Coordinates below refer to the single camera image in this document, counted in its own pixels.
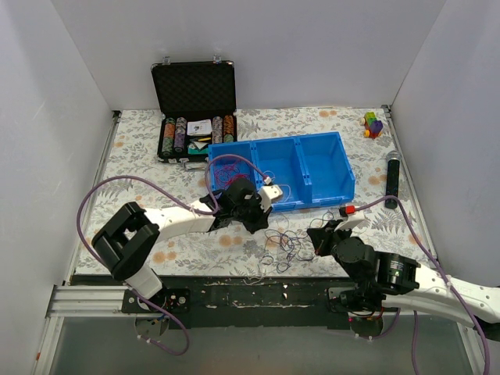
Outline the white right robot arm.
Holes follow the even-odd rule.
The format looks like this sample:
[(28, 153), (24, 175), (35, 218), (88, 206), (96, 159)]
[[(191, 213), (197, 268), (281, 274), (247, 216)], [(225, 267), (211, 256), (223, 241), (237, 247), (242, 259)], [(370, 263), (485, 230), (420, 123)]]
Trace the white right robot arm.
[(487, 338), (499, 339), (499, 288), (471, 284), (454, 277), (444, 280), (437, 270), (391, 252), (379, 252), (351, 230), (338, 229), (342, 220), (309, 228), (315, 254), (331, 256), (354, 282), (354, 288), (334, 292), (336, 312), (375, 313), (382, 308), (412, 309), (438, 315), (467, 327), (477, 321)]

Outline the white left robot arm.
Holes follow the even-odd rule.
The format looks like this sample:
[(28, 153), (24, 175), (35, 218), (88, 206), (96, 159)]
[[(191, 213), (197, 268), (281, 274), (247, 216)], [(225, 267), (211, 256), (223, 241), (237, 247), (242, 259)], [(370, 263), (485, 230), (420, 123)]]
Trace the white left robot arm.
[(268, 183), (261, 188), (245, 178), (235, 180), (187, 205), (166, 209), (143, 209), (130, 202), (120, 208), (93, 237), (91, 246), (114, 280), (139, 294), (139, 302), (151, 313), (178, 306), (147, 258), (157, 241), (190, 233), (209, 233), (241, 223), (253, 234), (266, 229), (273, 203), (282, 190)]

